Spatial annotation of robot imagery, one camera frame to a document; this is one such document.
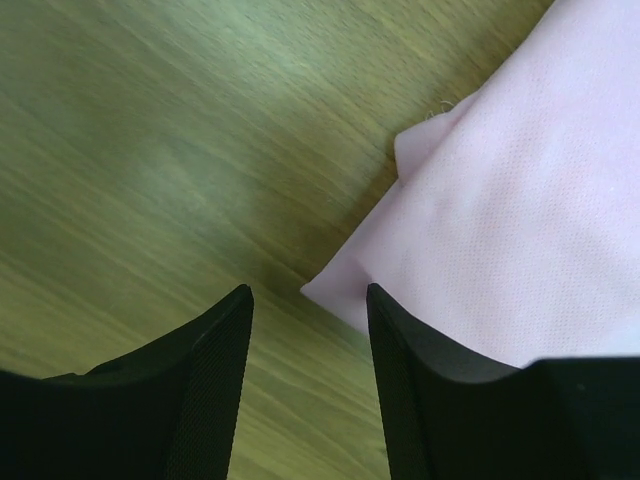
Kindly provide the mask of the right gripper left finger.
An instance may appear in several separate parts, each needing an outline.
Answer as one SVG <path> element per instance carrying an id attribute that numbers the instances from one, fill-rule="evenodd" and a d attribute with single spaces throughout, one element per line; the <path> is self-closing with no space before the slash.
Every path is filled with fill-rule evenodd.
<path id="1" fill-rule="evenodd" d="M 197 318 L 85 374 L 1 375 L 5 479 L 224 479 L 254 299 Z"/>

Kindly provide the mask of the pink t-shirt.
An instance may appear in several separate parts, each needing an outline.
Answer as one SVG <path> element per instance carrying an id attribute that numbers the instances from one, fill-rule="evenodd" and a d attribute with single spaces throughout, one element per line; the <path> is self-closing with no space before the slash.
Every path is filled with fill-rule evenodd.
<path id="1" fill-rule="evenodd" d="M 376 283 L 521 367 L 639 351 L 639 5 L 557 1 L 452 110 L 304 295 L 359 331 Z"/>

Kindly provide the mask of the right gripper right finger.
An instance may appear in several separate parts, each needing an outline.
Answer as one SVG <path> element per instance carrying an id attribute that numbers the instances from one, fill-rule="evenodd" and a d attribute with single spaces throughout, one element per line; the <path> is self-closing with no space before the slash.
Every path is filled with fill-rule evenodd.
<path id="1" fill-rule="evenodd" d="M 635 479 L 639 361 L 518 369 L 422 323 L 381 286 L 367 317 L 395 479 Z"/>

